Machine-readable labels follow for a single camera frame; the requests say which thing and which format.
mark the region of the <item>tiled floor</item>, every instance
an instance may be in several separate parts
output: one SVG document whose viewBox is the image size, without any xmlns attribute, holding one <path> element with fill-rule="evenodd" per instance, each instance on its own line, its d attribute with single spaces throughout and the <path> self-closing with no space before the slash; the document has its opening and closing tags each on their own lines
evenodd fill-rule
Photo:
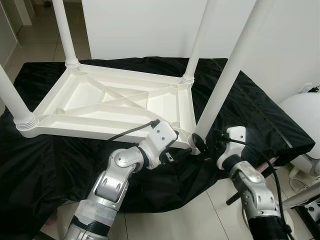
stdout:
<svg viewBox="0 0 320 240">
<path fill-rule="evenodd" d="M 51 8 L 35 7 L 36 21 L 18 33 L 21 43 L 14 51 L 11 63 L 5 68 L 14 82 L 25 62 L 63 62 L 64 52 L 59 37 L 54 12 Z M 82 8 L 79 4 L 66 5 L 67 18 L 79 60 L 90 59 Z M 0 102 L 0 114 L 3 112 Z M 288 185 L 288 170 L 278 170 L 282 183 L 282 196 L 292 196 Z M 275 193 L 275 182 L 267 179 Z M 226 200 L 235 193 L 228 179 L 219 180 L 214 186 L 197 196 L 186 206 L 165 213 L 120 213 L 110 231 L 111 240 L 244 240 L 252 239 L 241 214 L 241 202 L 227 206 Z M 42 231 L 58 240 L 67 231 L 69 222 L 78 206 L 70 203 L 58 208 L 58 224 L 44 225 Z M 299 215 L 289 211 L 297 240 L 312 239 Z"/>
</svg>

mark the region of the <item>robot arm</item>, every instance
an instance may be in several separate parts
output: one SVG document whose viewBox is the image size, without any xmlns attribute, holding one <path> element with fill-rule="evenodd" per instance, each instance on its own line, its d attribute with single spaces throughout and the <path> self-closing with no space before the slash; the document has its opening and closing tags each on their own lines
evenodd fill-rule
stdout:
<svg viewBox="0 0 320 240">
<path fill-rule="evenodd" d="M 161 121 L 138 147 L 111 153 L 107 169 L 99 175 L 88 198 L 80 201 L 64 239 L 107 240 L 130 176 L 143 167 L 154 169 L 160 165 L 160 154 L 177 138 L 177 132 Z"/>
<path fill-rule="evenodd" d="M 227 129 L 230 139 L 246 141 L 246 129 L 242 126 Z M 254 240 L 287 240 L 283 221 L 272 192 L 267 188 L 263 175 L 251 164 L 241 159 L 244 145 L 229 142 L 226 151 L 217 161 L 221 170 L 228 172 L 248 219 Z"/>
</svg>

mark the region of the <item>black fabric cover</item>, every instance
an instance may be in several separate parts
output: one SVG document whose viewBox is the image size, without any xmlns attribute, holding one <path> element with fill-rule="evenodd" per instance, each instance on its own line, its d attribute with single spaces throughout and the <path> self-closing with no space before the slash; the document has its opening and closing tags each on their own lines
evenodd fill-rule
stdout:
<svg viewBox="0 0 320 240">
<path fill-rule="evenodd" d="M 85 60 L 83 64 L 181 77 L 186 58 L 145 57 Z M 192 87 L 198 121 L 222 72 L 226 59 L 200 59 Z M 33 111 L 59 76 L 64 63 L 25 63 L 14 83 Z M 179 162 L 143 169 L 129 181 L 121 206 L 124 212 L 164 212 L 177 209 L 212 186 L 225 174 L 216 167 L 223 149 L 214 148 L 217 132 L 245 126 L 247 141 L 282 166 L 312 149 L 314 141 L 254 82 L 240 73 L 207 136 L 211 160 L 189 156 Z M 32 239 L 48 216 L 67 199 L 79 201 L 106 169 L 109 154 L 133 144 L 110 142 L 100 152 L 101 140 L 55 135 L 24 138 L 6 109 L 0 117 L 0 239 Z M 243 158 L 257 167 L 263 158 L 246 147 Z"/>
</svg>

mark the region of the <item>black cloth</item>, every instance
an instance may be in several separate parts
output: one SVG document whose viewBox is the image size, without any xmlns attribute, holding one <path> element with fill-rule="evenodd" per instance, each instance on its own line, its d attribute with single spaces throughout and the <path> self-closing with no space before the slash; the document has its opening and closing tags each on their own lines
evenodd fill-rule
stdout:
<svg viewBox="0 0 320 240">
<path fill-rule="evenodd" d="M 226 59 L 200 59 L 192 87 L 198 121 Z M 181 77 L 188 59 L 145 57 L 118 60 L 85 60 L 83 64 Z M 14 86 L 33 111 L 60 75 L 64 63 L 25 63 Z M 189 156 L 179 162 L 143 169 L 129 180 L 121 206 L 124 212 L 165 212 L 177 209 L 212 186 L 225 174 L 216 167 L 224 151 L 216 145 L 216 130 L 245 126 L 247 142 L 268 157 L 279 157 L 282 166 L 312 149 L 314 141 L 288 117 L 243 72 L 238 75 L 206 142 L 211 160 Z M 32 239 L 48 216 L 67 199 L 86 197 L 100 172 L 106 169 L 109 154 L 134 144 L 110 142 L 98 151 L 101 140 L 68 136 L 39 135 L 24 138 L 13 117 L 5 110 L 0 117 L 0 239 Z M 172 148 L 174 155 L 178 149 Z M 243 158 L 257 167 L 264 162 L 246 147 Z"/>
</svg>

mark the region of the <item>white round object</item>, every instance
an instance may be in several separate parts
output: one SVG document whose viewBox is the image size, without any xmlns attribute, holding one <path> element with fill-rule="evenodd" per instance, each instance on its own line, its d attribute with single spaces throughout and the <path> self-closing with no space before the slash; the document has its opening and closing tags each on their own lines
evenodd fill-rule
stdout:
<svg viewBox="0 0 320 240">
<path fill-rule="evenodd" d="M 309 157 L 320 159 L 320 94 L 294 95 L 279 106 L 315 141 L 313 149 L 307 153 Z"/>
</svg>

